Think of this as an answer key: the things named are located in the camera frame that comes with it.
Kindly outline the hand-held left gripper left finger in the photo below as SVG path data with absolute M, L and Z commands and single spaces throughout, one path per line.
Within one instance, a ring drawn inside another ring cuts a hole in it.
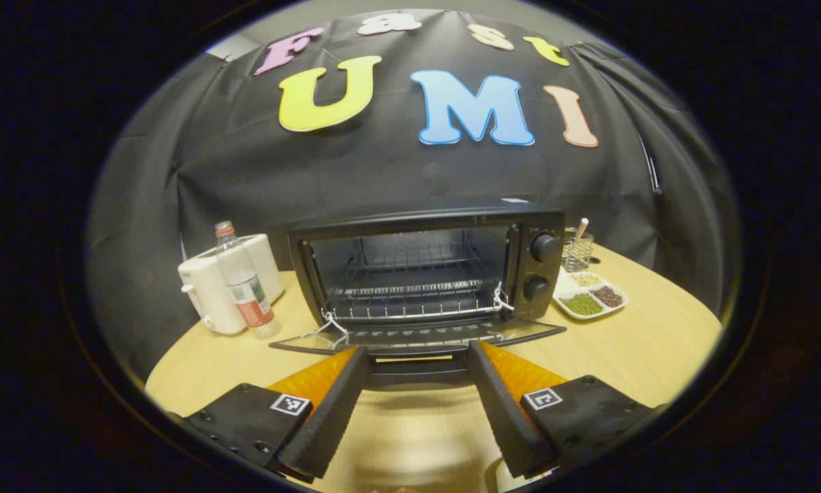
M 322 479 L 369 372 L 366 347 L 351 346 L 270 385 L 239 383 L 197 411 L 171 418 L 260 469 Z

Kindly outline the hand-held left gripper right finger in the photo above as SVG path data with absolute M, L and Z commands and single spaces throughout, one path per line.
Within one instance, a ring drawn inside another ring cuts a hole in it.
M 468 370 L 513 477 L 569 473 L 659 418 L 594 375 L 567 379 L 485 341 L 472 341 Z

